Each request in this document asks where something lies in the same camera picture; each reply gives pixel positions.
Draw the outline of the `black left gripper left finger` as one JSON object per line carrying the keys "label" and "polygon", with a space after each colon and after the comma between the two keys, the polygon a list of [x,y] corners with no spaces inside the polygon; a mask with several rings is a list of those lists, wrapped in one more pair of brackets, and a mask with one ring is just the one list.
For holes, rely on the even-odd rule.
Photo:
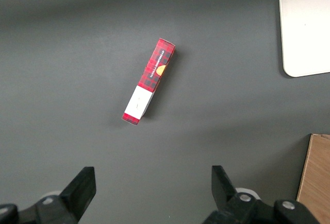
{"label": "black left gripper left finger", "polygon": [[47,194],[19,210],[1,204],[1,223],[78,223],[96,194],[94,167],[84,167],[59,194]]}

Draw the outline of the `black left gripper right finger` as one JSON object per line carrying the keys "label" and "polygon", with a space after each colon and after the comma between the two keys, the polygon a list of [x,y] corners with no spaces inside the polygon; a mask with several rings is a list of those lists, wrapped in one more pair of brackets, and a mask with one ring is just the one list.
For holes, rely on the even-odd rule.
{"label": "black left gripper right finger", "polygon": [[211,170],[211,191],[217,210],[203,223],[319,223],[295,200],[277,200],[270,206],[250,193],[238,192],[220,165]]}

